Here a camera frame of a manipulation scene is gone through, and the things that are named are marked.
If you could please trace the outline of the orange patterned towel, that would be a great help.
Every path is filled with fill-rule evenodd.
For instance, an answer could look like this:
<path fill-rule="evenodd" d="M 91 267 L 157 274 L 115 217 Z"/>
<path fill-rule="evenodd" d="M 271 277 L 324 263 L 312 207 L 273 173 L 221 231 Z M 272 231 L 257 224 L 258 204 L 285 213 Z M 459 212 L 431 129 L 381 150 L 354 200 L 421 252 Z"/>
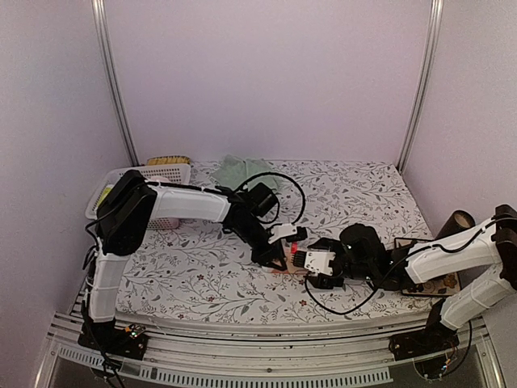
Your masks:
<path fill-rule="evenodd" d="M 281 274 L 281 275 L 306 275 L 308 270 L 303 267 L 297 267 L 293 263 L 294 254 L 298 251 L 298 249 L 304 250 L 305 248 L 301 246 L 298 242 L 288 242 L 284 247 L 285 258 L 284 261 L 286 263 L 286 269 L 280 271 L 275 268 L 263 268 L 264 272 L 272 273 L 272 274 Z"/>

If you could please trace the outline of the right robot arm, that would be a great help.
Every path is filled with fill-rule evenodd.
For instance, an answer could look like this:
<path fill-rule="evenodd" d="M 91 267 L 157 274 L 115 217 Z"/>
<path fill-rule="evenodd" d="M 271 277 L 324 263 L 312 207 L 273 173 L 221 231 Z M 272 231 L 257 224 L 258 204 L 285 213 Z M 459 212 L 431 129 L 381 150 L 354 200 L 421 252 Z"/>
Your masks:
<path fill-rule="evenodd" d="M 484 266 L 486 270 L 465 289 L 433 305 L 417 341 L 424 352 L 435 352 L 471 318 L 516 292 L 516 211 L 499 205 L 478 225 L 391 250 L 374 228 L 355 223 L 338 239 L 321 238 L 308 250 L 294 252 L 292 262 L 306 270 L 306 287 L 333 289 L 352 279 L 367 281 L 373 291 L 411 289 Z"/>

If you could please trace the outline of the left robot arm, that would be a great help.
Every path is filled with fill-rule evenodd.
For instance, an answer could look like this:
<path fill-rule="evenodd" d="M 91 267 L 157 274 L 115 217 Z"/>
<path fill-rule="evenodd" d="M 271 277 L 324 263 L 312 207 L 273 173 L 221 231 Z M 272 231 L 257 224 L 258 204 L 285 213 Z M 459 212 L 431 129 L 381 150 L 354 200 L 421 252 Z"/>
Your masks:
<path fill-rule="evenodd" d="M 271 188 L 254 175 L 236 188 L 202 188 L 146 179 L 138 170 L 126 171 L 97 208 L 85 231 L 95 243 L 86 253 L 88 271 L 85 320 L 88 336 L 102 350 L 120 344 L 116 295 L 128 259 L 143 243 L 148 224 L 161 218 L 220 223 L 251 249 L 253 263 L 284 271 L 282 242 L 299 242 L 307 231 L 297 221 L 279 224 L 263 217 L 280 202 Z"/>

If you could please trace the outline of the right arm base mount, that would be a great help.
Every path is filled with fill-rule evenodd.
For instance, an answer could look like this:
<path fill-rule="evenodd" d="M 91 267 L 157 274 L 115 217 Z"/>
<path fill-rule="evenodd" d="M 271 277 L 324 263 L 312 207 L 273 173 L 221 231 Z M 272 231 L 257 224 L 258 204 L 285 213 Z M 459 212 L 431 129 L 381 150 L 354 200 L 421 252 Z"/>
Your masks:
<path fill-rule="evenodd" d="M 389 351 L 396 361 L 442 352 L 459 345 L 457 330 L 441 323 L 389 337 Z"/>

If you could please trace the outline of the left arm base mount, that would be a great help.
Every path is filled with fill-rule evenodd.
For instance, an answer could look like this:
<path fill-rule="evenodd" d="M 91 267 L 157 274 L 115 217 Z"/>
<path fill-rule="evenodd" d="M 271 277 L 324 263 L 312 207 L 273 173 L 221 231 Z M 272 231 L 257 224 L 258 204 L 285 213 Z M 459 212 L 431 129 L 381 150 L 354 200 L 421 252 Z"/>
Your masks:
<path fill-rule="evenodd" d="M 125 328 L 117 328 L 115 321 L 84 322 L 78 338 L 78 344 L 84 348 L 138 361 L 143 360 L 148 341 L 145 326 L 132 323 Z"/>

